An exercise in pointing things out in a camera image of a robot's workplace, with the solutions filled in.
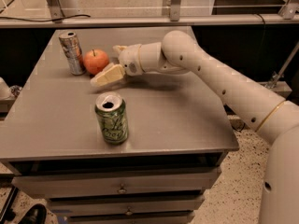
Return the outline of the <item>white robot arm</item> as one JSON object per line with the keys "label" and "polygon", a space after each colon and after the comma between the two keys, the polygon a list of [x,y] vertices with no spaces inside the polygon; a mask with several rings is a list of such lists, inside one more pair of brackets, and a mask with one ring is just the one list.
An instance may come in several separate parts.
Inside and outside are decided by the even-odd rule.
{"label": "white robot arm", "polygon": [[208,55],[181,31],[147,45],[116,46],[117,64],[92,78],[106,86],[146,72],[191,71],[271,147],[263,180],[259,224],[299,224],[299,106]]}

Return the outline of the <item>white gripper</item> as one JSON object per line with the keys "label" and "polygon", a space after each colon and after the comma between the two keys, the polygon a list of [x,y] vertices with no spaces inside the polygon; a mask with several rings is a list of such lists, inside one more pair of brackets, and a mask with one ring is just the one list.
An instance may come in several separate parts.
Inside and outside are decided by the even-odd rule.
{"label": "white gripper", "polygon": [[120,64],[110,63],[101,72],[91,79],[91,85],[102,87],[114,83],[128,76],[140,76],[144,73],[139,59],[141,45],[116,45],[113,50],[119,55]]}

